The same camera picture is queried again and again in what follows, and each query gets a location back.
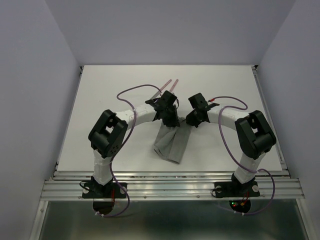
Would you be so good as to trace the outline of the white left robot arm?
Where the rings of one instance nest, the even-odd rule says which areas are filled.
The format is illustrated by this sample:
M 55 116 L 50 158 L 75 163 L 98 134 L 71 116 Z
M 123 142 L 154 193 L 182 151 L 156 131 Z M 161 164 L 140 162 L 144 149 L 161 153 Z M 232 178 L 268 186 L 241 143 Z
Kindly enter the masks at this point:
M 149 99 L 142 105 L 132 109 L 113 112 L 109 109 L 102 112 L 99 119 L 88 135 L 94 153 L 95 180 L 94 191 L 100 197 L 111 193 L 113 177 L 110 170 L 112 158 L 122 148 L 126 132 L 133 128 L 157 120 L 166 127 L 178 127 L 180 121 L 175 102 L 178 98 L 171 92 L 165 91 L 161 97 Z

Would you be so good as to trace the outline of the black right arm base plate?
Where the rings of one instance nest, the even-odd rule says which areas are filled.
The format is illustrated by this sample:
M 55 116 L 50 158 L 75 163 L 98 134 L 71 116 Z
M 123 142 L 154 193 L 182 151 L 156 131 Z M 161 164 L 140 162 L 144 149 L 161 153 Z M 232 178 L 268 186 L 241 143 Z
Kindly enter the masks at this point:
M 219 181 L 214 183 L 214 188 L 211 190 L 211 195 L 215 198 L 242 198 L 259 197 L 260 191 L 256 181 L 250 181 L 244 184 L 235 181 Z

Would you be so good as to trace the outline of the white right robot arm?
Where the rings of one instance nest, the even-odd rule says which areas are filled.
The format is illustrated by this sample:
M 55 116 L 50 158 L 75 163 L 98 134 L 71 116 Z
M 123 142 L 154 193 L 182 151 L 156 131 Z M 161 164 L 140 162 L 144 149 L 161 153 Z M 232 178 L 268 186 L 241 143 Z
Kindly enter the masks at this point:
M 272 147 L 277 143 L 276 136 L 265 115 L 260 110 L 248 112 L 248 105 L 231 96 L 218 96 L 206 100 L 201 93 L 188 98 L 192 111 L 186 116 L 186 123 L 199 127 L 207 122 L 218 124 L 220 136 L 231 159 L 237 164 L 233 173 L 235 180 L 230 182 L 231 192 L 242 195 L 248 190 L 248 182 L 253 180 L 258 167 Z M 236 131 L 242 150 L 238 161 L 227 145 L 222 127 Z

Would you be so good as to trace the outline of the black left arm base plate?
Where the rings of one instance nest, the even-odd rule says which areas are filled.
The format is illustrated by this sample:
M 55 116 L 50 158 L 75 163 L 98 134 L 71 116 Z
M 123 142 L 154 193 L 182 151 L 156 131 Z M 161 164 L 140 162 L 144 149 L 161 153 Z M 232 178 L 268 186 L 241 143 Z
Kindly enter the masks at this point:
M 101 185 L 93 180 L 81 181 L 83 199 L 125 199 L 123 190 L 112 180 L 106 185 Z

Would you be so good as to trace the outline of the grey cloth napkin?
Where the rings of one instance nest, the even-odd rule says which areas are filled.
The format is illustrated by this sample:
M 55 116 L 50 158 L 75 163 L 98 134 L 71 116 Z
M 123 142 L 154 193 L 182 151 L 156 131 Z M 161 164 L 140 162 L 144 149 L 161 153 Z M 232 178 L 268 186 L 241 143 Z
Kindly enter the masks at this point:
M 179 126 L 168 127 L 161 124 L 153 144 L 153 150 L 164 161 L 179 165 L 183 159 L 192 127 L 184 117 L 179 118 Z

